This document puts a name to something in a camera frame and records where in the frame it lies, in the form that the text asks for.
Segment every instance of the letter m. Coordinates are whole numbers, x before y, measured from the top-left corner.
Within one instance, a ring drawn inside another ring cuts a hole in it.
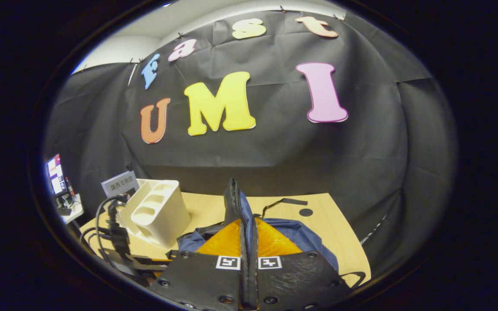
[[[186,87],[184,94],[189,98],[191,126],[188,134],[202,135],[207,126],[202,123],[203,116],[213,131],[217,131],[220,119],[226,110],[226,120],[222,126],[225,130],[247,130],[255,127],[255,118],[249,114],[245,83],[249,73],[239,71],[225,76],[216,97],[204,83],[195,83]]]

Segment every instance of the white organizer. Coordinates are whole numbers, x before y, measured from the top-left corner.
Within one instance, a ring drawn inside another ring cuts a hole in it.
[[[178,181],[138,179],[140,189],[118,212],[129,234],[161,248],[171,248],[190,223]]]

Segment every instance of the foam letter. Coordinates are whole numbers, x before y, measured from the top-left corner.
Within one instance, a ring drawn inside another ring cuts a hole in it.
[[[306,28],[310,30],[310,32],[321,35],[322,37],[335,38],[338,36],[338,33],[324,28],[323,25],[328,25],[328,23],[324,22],[323,20],[317,20],[312,16],[298,17],[295,20],[299,23],[305,24]]]
[[[301,63],[295,67],[304,73],[309,85],[313,107],[306,115],[311,122],[342,122],[347,120],[347,110],[342,108],[335,92],[332,71],[329,63]]]
[[[156,108],[159,110],[158,118],[156,122],[156,130],[151,132],[151,111],[153,111],[153,105],[144,107],[140,114],[142,116],[142,139],[148,144],[154,144],[158,142],[164,135],[164,130],[166,129],[166,105],[170,103],[170,98],[163,98],[156,103]]]
[[[156,77],[156,60],[159,59],[159,54],[155,54],[153,58],[147,63],[145,68],[142,70],[142,76],[144,76],[144,79],[146,81],[146,89],[149,88],[151,83],[153,83],[153,80]]]
[[[216,97],[211,94],[204,83],[199,82],[186,87],[184,94],[189,98],[191,126],[188,134],[202,135],[207,126],[202,123],[201,115],[213,131],[217,131],[224,109],[226,120],[222,126],[225,130],[247,130],[255,127],[255,118],[249,114],[245,83],[249,73],[239,71],[225,76],[220,83]]]
[[[186,42],[182,42],[178,44],[174,48],[174,52],[170,56],[168,56],[168,61],[175,61],[176,59],[179,59],[180,57],[186,57],[193,53],[195,51],[195,43],[197,42],[196,39],[189,39]]]
[[[258,18],[240,20],[232,25],[235,30],[232,35],[238,40],[257,37],[266,32],[266,27],[261,24],[262,20]]]

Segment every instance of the monitor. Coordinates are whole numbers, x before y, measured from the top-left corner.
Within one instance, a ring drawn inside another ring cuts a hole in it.
[[[51,188],[53,193],[58,197],[69,190],[63,175],[63,167],[61,166],[61,156],[57,154],[47,162],[49,181],[51,181]]]

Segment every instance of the wooden table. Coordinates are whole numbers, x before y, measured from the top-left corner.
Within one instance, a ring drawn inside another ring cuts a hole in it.
[[[224,199],[221,195],[206,195],[194,193],[182,193],[182,198],[191,222],[184,230],[184,233],[193,232],[195,228],[216,224],[224,220]],[[283,197],[247,197],[253,213],[261,214],[263,207],[282,199]],[[297,200],[308,201],[307,206],[279,203],[267,209],[266,218],[282,218],[298,220],[313,230],[322,238],[324,246],[334,253],[338,259],[339,274],[362,271],[366,273],[364,282],[370,280],[370,265],[366,254],[360,245],[351,226],[335,204],[332,197],[327,193],[297,195],[288,197]],[[299,210],[308,208],[313,211],[310,216],[299,215]],[[108,219],[107,213],[102,213],[99,217],[99,226],[106,228],[105,221]],[[95,226],[95,219],[83,225],[81,231]],[[110,241],[101,240],[104,248],[113,248]],[[90,246],[97,250],[99,245],[96,238],[92,238]],[[173,250],[178,249],[178,244],[174,244]],[[131,254],[147,256],[155,259],[166,259],[168,249],[160,248],[148,243],[136,236],[130,236]],[[354,285],[358,276],[348,275],[343,277],[349,286]]]

